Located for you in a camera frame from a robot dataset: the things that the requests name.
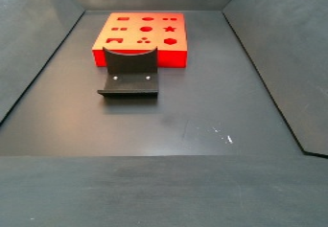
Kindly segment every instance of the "shape hole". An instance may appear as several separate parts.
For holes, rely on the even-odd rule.
[[[128,21],[128,20],[129,20],[129,17],[127,16],[117,17],[117,21]]]
[[[152,21],[153,18],[152,18],[152,17],[143,17],[141,20],[143,20],[143,21]]]
[[[148,26],[140,27],[139,29],[140,29],[143,32],[151,32],[151,31],[152,31],[152,28],[148,27]]]
[[[163,43],[167,44],[167,45],[174,45],[174,44],[176,44],[176,42],[178,41],[175,39],[172,39],[172,38],[167,38],[167,39],[163,40]]]

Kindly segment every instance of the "red box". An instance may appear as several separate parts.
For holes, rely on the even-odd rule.
[[[137,54],[157,47],[159,67],[184,68],[187,39],[182,13],[115,12],[109,15],[92,47],[96,66],[104,67],[103,47]]]

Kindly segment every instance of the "gray floor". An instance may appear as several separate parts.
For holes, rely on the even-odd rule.
[[[306,157],[3,157],[0,226],[325,227],[326,171]]]
[[[0,226],[325,227],[328,162],[301,154],[218,12],[186,12],[188,68],[104,102],[87,12],[0,128]]]
[[[108,100],[87,12],[0,128],[0,155],[298,156],[283,120],[218,11],[184,11],[186,69],[160,69],[156,100]]]

